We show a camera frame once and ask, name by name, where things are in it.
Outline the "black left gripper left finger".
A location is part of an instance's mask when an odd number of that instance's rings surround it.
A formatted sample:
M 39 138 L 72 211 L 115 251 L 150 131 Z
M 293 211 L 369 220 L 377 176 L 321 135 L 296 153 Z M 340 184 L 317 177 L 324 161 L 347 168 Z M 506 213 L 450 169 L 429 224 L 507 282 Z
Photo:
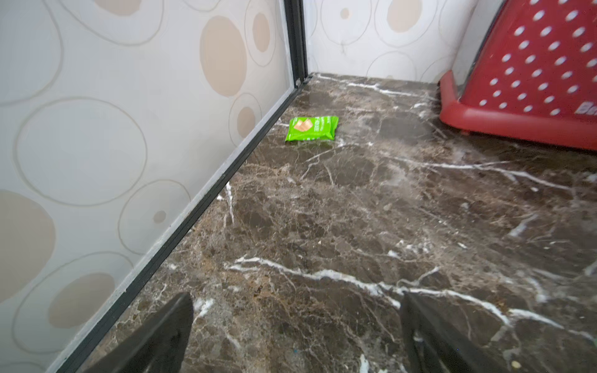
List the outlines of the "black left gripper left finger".
M 87 371 L 179 372 L 193 320 L 191 294 L 179 293 Z

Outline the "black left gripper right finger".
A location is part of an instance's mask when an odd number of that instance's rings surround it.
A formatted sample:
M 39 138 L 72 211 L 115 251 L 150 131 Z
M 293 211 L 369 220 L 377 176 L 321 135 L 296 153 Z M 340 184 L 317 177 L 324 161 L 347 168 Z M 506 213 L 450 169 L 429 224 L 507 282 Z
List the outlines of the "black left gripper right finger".
M 418 295 L 404 295 L 400 321 L 413 372 L 506 371 Z

